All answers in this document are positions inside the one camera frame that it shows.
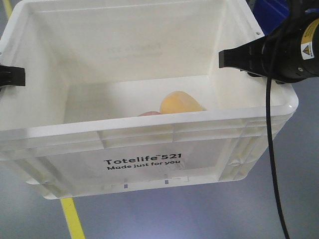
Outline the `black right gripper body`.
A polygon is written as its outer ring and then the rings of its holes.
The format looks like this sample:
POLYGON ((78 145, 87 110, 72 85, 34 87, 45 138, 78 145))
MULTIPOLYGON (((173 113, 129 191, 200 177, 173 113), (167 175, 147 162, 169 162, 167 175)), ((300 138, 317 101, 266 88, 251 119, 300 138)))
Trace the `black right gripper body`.
POLYGON ((248 74, 296 83, 319 75, 319 2, 288 1, 289 15, 270 34, 249 44, 248 74))

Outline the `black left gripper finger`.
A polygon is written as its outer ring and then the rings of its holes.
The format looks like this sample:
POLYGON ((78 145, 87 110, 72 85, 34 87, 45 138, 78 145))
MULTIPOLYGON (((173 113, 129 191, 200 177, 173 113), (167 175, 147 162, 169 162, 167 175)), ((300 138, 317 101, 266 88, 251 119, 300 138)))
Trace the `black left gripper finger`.
POLYGON ((0 86, 25 86, 25 69, 14 66, 0 66, 0 86))

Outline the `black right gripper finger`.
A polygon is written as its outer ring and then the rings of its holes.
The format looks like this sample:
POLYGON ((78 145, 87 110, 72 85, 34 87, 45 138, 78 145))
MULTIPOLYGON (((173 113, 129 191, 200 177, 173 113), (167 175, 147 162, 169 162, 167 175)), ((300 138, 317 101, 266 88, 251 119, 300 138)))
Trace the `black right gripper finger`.
POLYGON ((253 75, 267 75, 267 57, 263 54, 266 37, 258 38, 218 53, 218 67, 231 67, 253 75))

